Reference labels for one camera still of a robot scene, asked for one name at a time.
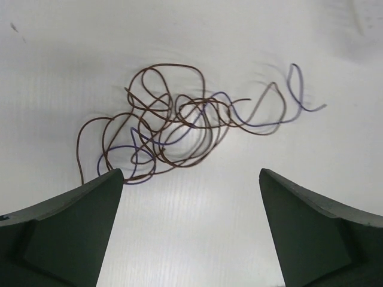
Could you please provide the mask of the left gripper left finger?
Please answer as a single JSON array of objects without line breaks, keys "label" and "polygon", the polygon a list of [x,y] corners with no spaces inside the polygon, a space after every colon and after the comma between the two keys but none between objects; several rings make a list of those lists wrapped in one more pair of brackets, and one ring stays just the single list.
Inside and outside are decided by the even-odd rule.
[{"label": "left gripper left finger", "polygon": [[1,286],[96,286],[123,189],[112,170],[1,216]]}]

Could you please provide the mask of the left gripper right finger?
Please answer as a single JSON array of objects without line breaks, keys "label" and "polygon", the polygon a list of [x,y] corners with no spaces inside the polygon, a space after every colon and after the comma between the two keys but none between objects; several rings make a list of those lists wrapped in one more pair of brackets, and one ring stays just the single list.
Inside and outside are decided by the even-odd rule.
[{"label": "left gripper right finger", "polygon": [[382,216],[269,169],[259,184],[286,286],[382,286]]}]

